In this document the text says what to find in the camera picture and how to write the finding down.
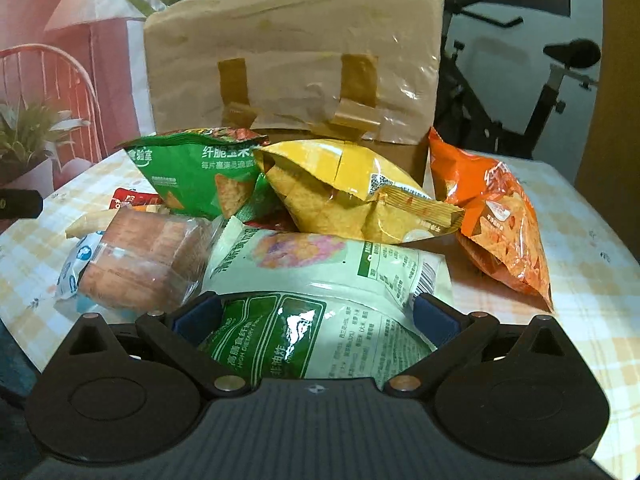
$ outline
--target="lamp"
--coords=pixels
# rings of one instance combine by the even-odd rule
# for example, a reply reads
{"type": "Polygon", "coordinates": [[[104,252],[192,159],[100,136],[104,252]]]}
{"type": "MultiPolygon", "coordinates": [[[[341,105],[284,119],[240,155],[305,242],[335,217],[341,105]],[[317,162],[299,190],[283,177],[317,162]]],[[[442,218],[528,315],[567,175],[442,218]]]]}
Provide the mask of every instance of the lamp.
{"type": "MultiPolygon", "coordinates": [[[[57,30],[73,25],[91,24],[115,18],[144,20],[145,16],[127,0],[60,0],[44,30],[57,30]]],[[[90,26],[89,63],[91,64],[91,78],[95,94],[98,95],[98,85],[95,77],[94,38],[90,26]]],[[[101,135],[101,138],[102,148],[106,154],[107,148],[104,142],[104,135],[101,135]]]]}

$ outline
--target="table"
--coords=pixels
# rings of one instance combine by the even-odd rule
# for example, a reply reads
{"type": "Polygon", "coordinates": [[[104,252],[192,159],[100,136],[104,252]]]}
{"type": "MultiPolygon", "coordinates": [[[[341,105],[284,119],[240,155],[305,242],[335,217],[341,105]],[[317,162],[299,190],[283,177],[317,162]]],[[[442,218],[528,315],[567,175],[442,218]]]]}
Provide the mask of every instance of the table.
{"type": "MultiPolygon", "coordinates": [[[[640,266],[606,222],[551,166],[504,159],[533,202],[551,274],[555,316],[603,387],[609,427],[594,459],[616,478],[640,470],[640,266]]],[[[108,207],[117,187],[151,190],[120,151],[45,200],[36,220],[0,235],[0,319],[42,370],[74,320],[53,308],[55,283],[74,240],[65,228],[108,207]]],[[[542,304],[478,271],[453,236],[429,240],[446,255],[454,304],[504,323],[529,322],[542,304]]]]}

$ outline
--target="metal screw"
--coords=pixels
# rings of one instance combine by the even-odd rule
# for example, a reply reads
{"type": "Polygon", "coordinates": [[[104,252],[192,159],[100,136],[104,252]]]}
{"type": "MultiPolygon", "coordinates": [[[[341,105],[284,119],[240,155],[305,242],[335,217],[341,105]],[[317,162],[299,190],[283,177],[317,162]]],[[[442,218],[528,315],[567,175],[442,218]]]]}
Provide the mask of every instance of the metal screw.
{"type": "Polygon", "coordinates": [[[412,392],[420,387],[420,379],[412,375],[396,375],[389,379],[389,385],[399,392],[412,392]]]}
{"type": "Polygon", "coordinates": [[[218,377],[213,383],[217,389],[223,392],[234,392],[243,388],[245,384],[244,379],[237,375],[223,375],[222,377],[218,377]]]}

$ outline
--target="orange snack bag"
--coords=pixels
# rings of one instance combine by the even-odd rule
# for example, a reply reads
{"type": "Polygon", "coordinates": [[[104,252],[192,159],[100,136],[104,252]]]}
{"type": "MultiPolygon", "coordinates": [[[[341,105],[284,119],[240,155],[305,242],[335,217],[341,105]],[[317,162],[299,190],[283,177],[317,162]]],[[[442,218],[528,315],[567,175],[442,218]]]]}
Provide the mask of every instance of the orange snack bag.
{"type": "Polygon", "coordinates": [[[473,263],[514,290],[542,296],[551,311],[538,219],[516,177],[499,160],[447,144],[433,128],[429,141],[436,199],[465,209],[456,235],[473,263]]]}

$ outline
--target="bike seat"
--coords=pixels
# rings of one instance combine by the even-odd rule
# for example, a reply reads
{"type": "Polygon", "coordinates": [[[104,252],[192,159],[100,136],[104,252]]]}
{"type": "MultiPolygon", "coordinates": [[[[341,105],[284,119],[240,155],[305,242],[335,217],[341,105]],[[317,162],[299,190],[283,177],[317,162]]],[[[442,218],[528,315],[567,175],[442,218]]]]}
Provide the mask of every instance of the bike seat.
{"type": "Polygon", "coordinates": [[[567,68],[589,68],[600,60],[600,47],[593,41],[585,39],[548,44],[542,52],[567,68]]]}

